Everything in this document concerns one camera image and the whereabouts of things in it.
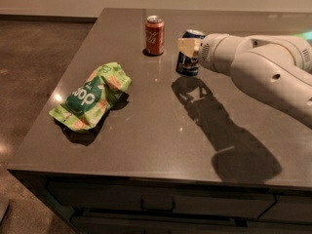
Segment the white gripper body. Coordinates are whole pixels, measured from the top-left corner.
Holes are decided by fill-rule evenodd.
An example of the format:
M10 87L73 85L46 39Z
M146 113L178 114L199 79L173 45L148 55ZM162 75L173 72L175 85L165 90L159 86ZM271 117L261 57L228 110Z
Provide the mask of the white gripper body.
M201 42L199 63L218 73L228 73L233 61L233 47L228 34L209 34Z

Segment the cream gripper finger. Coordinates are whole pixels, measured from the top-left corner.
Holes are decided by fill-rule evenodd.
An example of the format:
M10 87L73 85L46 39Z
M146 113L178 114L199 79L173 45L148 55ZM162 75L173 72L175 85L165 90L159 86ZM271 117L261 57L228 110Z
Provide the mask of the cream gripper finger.
M195 59L198 57L201 43L200 38L178 38L177 49L185 56Z

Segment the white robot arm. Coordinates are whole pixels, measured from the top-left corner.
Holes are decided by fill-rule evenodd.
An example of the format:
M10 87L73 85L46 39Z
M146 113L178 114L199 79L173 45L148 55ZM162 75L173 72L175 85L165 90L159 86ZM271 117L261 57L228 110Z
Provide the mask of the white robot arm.
M296 36L209 34L180 38L177 49L230 77L246 95L312 127L312 48Z

